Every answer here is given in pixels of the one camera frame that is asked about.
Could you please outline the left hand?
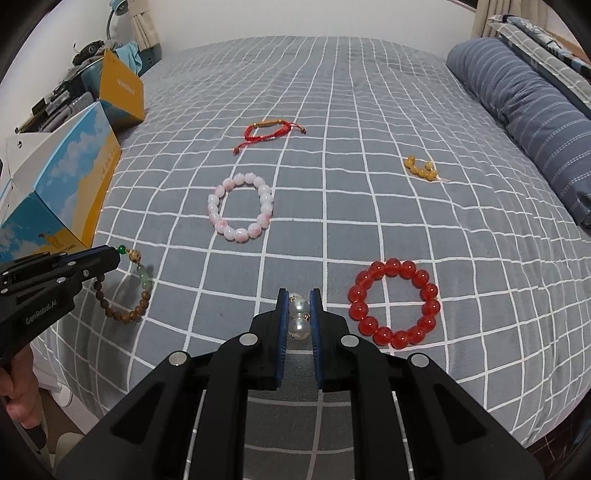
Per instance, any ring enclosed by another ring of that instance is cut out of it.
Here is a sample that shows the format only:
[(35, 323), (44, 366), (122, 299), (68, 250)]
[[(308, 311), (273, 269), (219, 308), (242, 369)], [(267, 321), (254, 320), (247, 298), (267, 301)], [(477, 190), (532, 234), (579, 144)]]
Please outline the left hand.
[(25, 429), (41, 424), (42, 400), (33, 371), (34, 356), (29, 344), (11, 359), (11, 369), (1, 369), (0, 394), (7, 397), (6, 410)]

